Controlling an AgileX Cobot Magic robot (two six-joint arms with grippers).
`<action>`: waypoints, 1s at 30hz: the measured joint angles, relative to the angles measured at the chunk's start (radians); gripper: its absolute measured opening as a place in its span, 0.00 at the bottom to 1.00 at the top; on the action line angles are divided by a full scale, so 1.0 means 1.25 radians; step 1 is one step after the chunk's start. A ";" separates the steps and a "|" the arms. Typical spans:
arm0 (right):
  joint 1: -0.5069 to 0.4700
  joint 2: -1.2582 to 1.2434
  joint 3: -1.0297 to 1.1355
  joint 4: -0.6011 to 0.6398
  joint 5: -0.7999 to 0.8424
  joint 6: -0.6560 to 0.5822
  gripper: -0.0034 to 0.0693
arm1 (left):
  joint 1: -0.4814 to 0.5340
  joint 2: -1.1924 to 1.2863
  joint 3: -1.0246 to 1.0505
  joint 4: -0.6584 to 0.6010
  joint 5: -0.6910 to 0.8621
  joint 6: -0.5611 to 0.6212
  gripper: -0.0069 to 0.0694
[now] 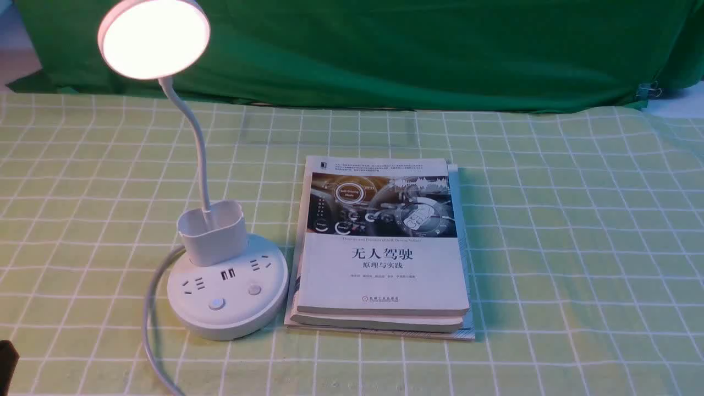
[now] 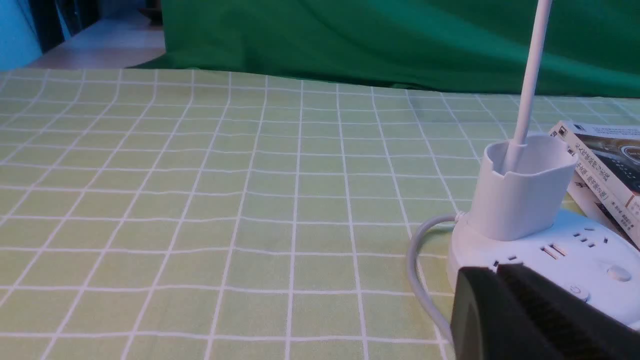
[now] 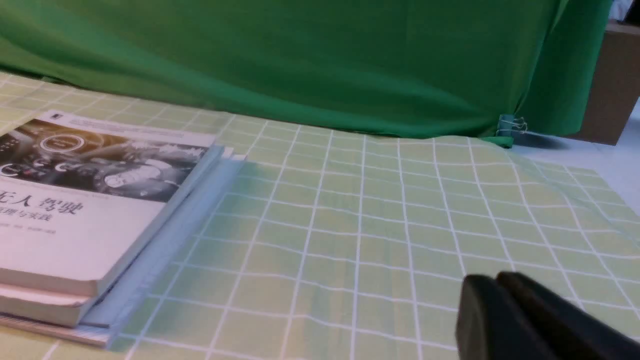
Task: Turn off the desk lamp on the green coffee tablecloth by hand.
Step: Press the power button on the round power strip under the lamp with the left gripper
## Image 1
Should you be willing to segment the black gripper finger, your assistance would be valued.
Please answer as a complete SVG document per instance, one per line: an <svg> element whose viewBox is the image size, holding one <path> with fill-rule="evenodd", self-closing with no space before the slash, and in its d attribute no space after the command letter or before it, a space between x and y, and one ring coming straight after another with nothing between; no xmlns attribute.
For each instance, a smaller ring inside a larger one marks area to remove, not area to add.
<svg viewBox="0 0 704 396"><path fill-rule="evenodd" d="M7 393L9 391L10 384L20 356L13 343L11 343L11 341L9 340L1 341L0 353L0 387L2 393Z"/></svg>

